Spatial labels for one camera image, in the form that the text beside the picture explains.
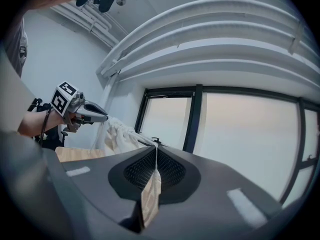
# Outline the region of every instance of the person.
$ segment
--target person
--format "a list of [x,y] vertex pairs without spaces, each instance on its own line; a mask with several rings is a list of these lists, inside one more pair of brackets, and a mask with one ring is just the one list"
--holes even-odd
[[[13,19],[3,39],[4,50],[16,73],[21,77],[28,54],[28,37],[25,33],[23,16],[28,10],[48,8],[71,0],[28,0]],[[41,134],[47,112],[29,112],[24,115],[18,128],[21,135],[33,137]],[[63,118],[52,109],[46,123],[45,131],[64,123]]]

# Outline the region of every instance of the wooden table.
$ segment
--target wooden table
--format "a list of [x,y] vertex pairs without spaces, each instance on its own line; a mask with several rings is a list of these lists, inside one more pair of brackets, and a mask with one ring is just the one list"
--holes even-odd
[[70,162],[70,161],[78,161],[78,160],[102,158],[105,156],[104,152],[100,149],[90,150],[90,149],[58,146],[55,149],[55,152],[58,155],[59,161],[61,163]]

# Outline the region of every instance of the dark clothing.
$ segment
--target dark clothing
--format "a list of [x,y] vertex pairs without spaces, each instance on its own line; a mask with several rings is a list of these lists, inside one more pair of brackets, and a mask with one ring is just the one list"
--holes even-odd
[[21,77],[22,68],[27,58],[28,46],[28,38],[25,33],[25,22],[23,19],[7,33],[3,40],[3,45],[12,67]]

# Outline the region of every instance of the black window frame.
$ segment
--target black window frame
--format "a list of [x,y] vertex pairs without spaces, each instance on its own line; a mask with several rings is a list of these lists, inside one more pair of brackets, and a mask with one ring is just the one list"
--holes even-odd
[[200,123],[200,114],[202,106],[202,96],[203,93],[219,93],[219,94],[236,94],[236,95],[246,95],[246,96],[255,96],[261,98],[269,98],[280,100],[284,102],[295,103],[298,105],[298,120],[299,120],[299,146],[296,156],[296,161],[294,165],[293,172],[291,174],[290,180],[286,186],[282,197],[280,198],[280,203],[283,205],[287,200],[294,184],[297,180],[299,171],[308,167],[313,166],[311,176],[308,180],[308,183],[305,187],[305,190],[302,196],[306,195],[313,184],[313,179],[317,169],[320,167],[319,155],[320,155],[320,134],[318,135],[316,154],[314,158],[307,159],[303,161],[303,155],[305,151],[306,143],[306,115],[305,110],[310,110],[317,113],[317,125],[318,131],[320,131],[320,105],[312,101],[306,100],[302,97],[295,97],[275,91],[268,91],[255,88],[246,88],[246,87],[233,87],[233,86],[203,86],[202,84],[197,84],[195,86],[183,86],[183,87],[168,87],[168,88],[157,88],[157,89],[145,89],[141,105],[139,108],[137,120],[135,123],[135,131],[140,132],[142,122],[145,116],[147,104],[149,99],[160,99],[160,98],[188,98],[191,97],[191,107],[189,120],[187,125],[187,131],[184,139],[183,151],[193,153],[199,123]]

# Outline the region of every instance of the white cloth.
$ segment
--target white cloth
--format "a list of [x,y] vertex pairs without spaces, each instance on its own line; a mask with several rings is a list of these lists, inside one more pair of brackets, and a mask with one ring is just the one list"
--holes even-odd
[[135,129],[119,119],[109,116],[109,119],[99,126],[95,148],[104,150],[105,156],[111,156],[145,147],[138,141],[158,146],[156,142],[136,133]]
[[105,156],[130,152],[145,147],[141,141],[156,147],[155,170],[141,192],[141,208],[144,227],[147,227],[159,211],[159,195],[161,194],[161,176],[158,171],[158,144],[138,134],[135,129],[125,125],[117,118],[110,117],[99,126],[96,148],[103,149]]

